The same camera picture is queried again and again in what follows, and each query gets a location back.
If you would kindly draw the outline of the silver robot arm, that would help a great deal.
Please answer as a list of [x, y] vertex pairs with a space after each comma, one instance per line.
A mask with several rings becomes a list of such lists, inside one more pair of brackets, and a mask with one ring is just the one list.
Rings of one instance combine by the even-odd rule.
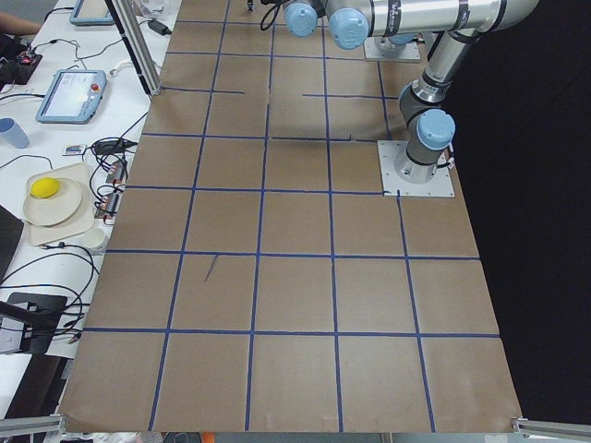
[[263, 1], [268, 8], [259, 27], [267, 30], [279, 15], [289, 32], [306, 38], [314, 34], [319, 21], [328, 22], [332, 40], [342, 50], [362, 46], [376, 38], [386, 42], [408, 43], [420, 32], [403, 26], [401, 1]]
[[394, 160], [406, 182], [423, 185], [437, 168], [455, 133], [452, 117], [440, 108], [463, 59], [484, 34], [504, 30], [529, 16], [536, 1], [323, 1], [334, 42], [352, 50], [370, 37], [437, 32], [420, 78], [403, 88], [399, 108], [410, 134]]

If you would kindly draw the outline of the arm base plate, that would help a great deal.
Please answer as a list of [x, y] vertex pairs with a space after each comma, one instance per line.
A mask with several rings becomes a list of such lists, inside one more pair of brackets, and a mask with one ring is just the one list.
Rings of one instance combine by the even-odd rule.
[[365, 58], [372, 61], [413, 64], [421, 61], [418, 45], [414, 41], [395, 44], [387, 39], [372, 37], [364, 41], [364, 52]]
[[382, 194], [392, 197], [453, 198], [450, 168], [445, 155], [423, 166], [407, 157], [405, 140], [379, 140]]

